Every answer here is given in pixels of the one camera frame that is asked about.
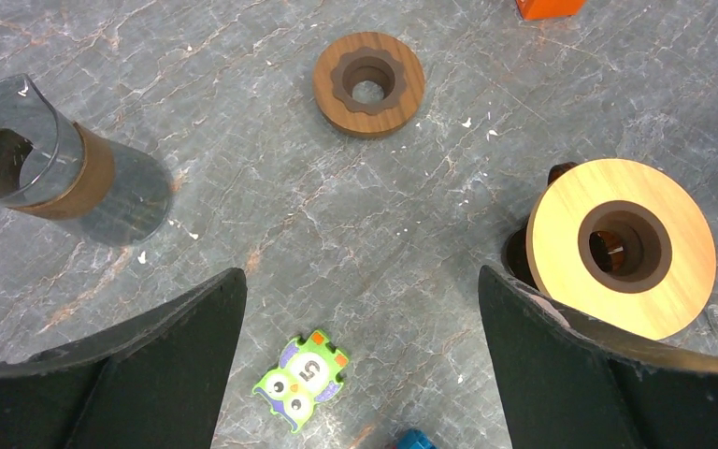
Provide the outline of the light wooden ring holder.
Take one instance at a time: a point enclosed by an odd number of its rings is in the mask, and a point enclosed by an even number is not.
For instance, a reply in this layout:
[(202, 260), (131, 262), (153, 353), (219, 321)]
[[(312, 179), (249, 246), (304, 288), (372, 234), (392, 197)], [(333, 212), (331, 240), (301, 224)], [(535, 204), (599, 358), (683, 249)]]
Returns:
[(651, 340), (692, 324), (716, 278), (701, 208), (668, 175), (627, 159), (553, 167), (524, 249), (542, 294)]

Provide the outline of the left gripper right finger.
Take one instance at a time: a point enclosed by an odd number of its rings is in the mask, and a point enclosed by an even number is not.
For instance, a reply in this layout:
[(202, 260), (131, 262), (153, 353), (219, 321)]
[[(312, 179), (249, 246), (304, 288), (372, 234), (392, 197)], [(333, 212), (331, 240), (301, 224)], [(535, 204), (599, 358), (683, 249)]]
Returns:
[(645, 339), (484, 266), (478, 296), (516, 448), (718, 448), (718, 356)]

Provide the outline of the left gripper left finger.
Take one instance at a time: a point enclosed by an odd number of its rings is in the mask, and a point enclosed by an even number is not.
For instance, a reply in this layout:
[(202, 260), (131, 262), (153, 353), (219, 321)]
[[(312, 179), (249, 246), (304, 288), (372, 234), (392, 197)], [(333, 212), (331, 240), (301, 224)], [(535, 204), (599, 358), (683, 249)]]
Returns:
[(0, 362), (0, 448), (207, 448), (247, 300), (230, 268), (89, 337)]

